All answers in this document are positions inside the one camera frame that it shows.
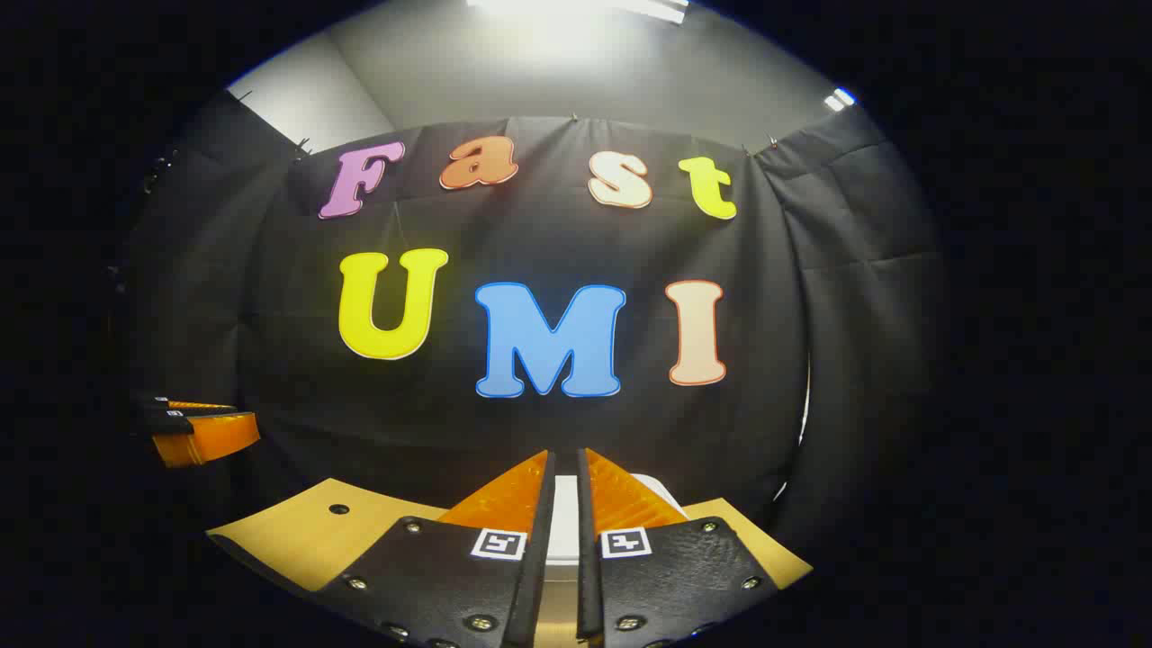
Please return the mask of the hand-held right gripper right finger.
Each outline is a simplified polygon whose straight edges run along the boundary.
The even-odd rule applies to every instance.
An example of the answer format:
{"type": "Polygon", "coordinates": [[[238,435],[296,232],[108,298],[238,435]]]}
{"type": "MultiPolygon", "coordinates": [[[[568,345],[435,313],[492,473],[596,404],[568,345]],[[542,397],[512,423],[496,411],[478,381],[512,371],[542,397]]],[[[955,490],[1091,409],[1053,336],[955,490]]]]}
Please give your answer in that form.
{"type": "Polygon", "coordinates": [[[779,586],[732,517],[683,517],[605,455],[577,452],[577,635],[591,647],[674,647],[779,586]]]}

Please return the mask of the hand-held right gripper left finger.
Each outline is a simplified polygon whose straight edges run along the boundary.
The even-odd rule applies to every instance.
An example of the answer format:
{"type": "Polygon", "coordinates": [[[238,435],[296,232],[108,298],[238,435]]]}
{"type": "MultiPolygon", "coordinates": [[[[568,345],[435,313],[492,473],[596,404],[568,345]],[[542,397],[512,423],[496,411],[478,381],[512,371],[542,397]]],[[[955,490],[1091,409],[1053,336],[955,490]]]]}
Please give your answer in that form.
{"type": "Polygon", "coordinates": [[[531,647],[554,477],[543,451],[439,519],[400,517],[314,600],[407,647],[531,647]]]}

